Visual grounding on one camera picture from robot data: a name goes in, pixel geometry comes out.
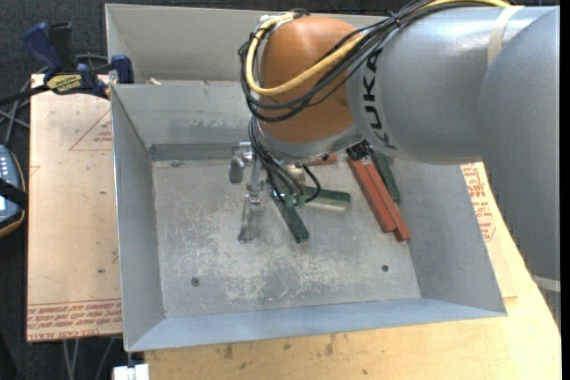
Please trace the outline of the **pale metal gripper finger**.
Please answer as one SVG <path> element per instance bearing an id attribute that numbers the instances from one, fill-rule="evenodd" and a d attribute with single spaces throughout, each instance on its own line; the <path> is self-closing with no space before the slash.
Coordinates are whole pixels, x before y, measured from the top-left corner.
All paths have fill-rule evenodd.
<path id="1" fill-rule="evenodd" d="M 240 233 L 238 235 L 238 241 L 240 243 L 248 243 L 251 240 L 252 231 L 250 226 L 250 207 L 250 196 L 246 196 L 243 201 L 240 219 Z"/>
<path id="2" fill-rule="evenodd" d="M 264 216 L 264 205 L 260 198 L 250 203 L 250 229 L 251 237 L 256 238 L 261 232 Z"/>

